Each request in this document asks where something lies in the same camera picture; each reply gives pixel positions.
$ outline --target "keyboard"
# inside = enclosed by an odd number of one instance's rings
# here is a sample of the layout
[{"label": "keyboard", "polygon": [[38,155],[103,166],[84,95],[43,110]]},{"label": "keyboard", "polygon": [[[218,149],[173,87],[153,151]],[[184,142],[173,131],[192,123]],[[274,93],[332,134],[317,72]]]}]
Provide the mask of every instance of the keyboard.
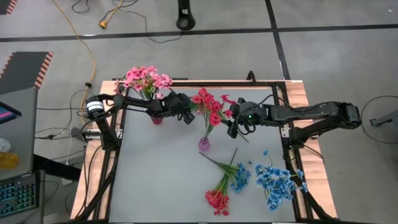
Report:
[{"label": "keyboard", "polygon": [[0,218],[39,206],[39,178],[28,174],[0,182]]}]

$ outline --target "computer monitor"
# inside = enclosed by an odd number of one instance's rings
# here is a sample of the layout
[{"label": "computer monitor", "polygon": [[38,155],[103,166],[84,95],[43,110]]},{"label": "computer monitor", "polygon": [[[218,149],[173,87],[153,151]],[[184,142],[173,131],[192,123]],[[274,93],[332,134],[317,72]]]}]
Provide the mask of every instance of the computer monitor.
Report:
[{"label": "computer monitor", "polygon": [[19,118],[20,116],[22,116],[20,111],[0,102],[0,124]]}]

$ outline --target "black tripod leg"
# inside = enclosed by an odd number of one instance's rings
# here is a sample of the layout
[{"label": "black tripod leg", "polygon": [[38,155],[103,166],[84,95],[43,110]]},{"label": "black tripod leg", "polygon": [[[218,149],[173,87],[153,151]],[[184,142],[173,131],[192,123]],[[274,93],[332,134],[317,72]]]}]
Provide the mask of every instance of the black tripod leg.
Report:
[{"label": "black tripod leg", "polygon": [[178,0],[178,19],[175,25],[180,30],[190,30],[196,22],[191,13],[190,0]]},{"label": "black tripod leg", "polygon": [[33,155],[33,170],[44,170],[46,174],[79,181],[81,169]]}]

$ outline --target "pink vase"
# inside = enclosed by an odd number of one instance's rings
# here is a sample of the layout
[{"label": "pink vase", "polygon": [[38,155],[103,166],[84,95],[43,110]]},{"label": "pink vase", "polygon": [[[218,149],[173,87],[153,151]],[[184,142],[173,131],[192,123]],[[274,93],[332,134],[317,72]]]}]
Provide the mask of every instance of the pink vase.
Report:
[{"label": "pink vase", "polygon": [[210,149],[210,142],[207,137],[202,137],[198,143],[199,150],[205,152]]},{"label": "pink vase", "polygon": [[150,117],[150,119],[152,120],[152,122],[156,125],[161,124],[163,121],[163,118],[154,118],[154,117]]}]

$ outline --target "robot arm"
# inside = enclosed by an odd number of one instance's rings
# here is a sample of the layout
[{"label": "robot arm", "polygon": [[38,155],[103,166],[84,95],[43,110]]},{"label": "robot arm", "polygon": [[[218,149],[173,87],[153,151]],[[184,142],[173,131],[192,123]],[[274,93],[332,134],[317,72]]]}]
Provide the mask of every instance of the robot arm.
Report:
[{"label": "robot arm", "polygon": [[[104,110],[103,101],[113,100],[114,104],[109,110]],[[191,113],[189,105],[190,98],[183,93],[171,91],[169,95],[161,100],[140,100],[137,98],[122,95],[96,95],[86,100],[88,116],[95,121],[101,131],[101,144],[104,150],[120,149],[120,140],[114,128],[111,128],[106,120],[112,114],[116,114],[120,109],[139,111],[147,113],[149,116],[166,118],[178,116],[185,123],[190,124],[195,116]]]},{"label": "robot arm", "polygon": [[288,145],[292,147],[303,147],[303,144],[312,136],[319,136],[336,128],[355,129],[361,125],[359,110],[351,103],[325,102],[314,106],[293,108],[291,106],[258,105],[246,102],[243,98],[238,100],[239,104],[231,105],[234,121],[227,123],[228,135],[236,138],[243,125],[246,133],[252,133],[257,125],[282,126],[291,121],[303,119],[322,119],[305,128],[291,128],[285,133]]}]

